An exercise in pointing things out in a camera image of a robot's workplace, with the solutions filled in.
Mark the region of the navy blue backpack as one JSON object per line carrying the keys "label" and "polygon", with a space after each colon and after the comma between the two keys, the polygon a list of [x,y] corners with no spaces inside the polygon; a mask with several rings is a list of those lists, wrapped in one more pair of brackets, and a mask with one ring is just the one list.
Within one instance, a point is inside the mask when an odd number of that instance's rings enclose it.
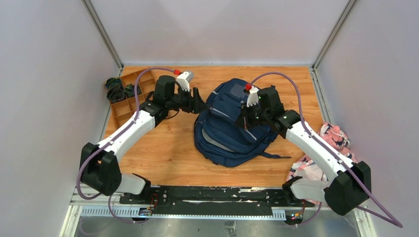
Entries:
{"label": "navy blue backpack", "polygon": [[244,129],[234,125],[246,101],[247,82],[233,78],[221,83],[206,99],[208,109],[194,123],[194,145],[204,158],[225,167],[236,167],[257,156],[280,159],[265,150],[278,134],[266,125]]}

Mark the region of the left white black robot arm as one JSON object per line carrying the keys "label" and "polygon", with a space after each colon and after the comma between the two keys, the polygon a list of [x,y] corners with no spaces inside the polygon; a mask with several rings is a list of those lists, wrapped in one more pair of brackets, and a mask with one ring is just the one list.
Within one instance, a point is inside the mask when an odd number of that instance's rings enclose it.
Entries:
{"label": "left white black robot arm", "polygon": [[136,174],[123,174],[119,163],[129,149],[147,132],[168,117],[170,111],[198,114],[207,109],[199,90],[190,88],[193,73],[181,72],[176,78],[161,76],[156,81],[151,97],[138,106],[121,127],[97,144],[87,143],[82,148],[77,190],[82,197],[81,184],[86,184],[100,195],[130,193],[139,204],[151,199],[147,179]]}

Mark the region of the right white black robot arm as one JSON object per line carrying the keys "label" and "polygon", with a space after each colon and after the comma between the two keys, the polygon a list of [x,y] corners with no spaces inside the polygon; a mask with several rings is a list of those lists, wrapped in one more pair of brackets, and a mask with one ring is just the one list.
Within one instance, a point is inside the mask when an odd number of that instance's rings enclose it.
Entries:
{"label": "right white black robot arm", "polygon": [[338,215],[346,215],[369,199],[371,169],[336,151],[294,110],[285,110],[274,86],[258,89],[247,83],[246,97],[235,125],[245,129],[266,125],[299,147],[326,175],[325,181],[297,176],[282,185],[282,199],[295,206],[303,199],[325,203]]}

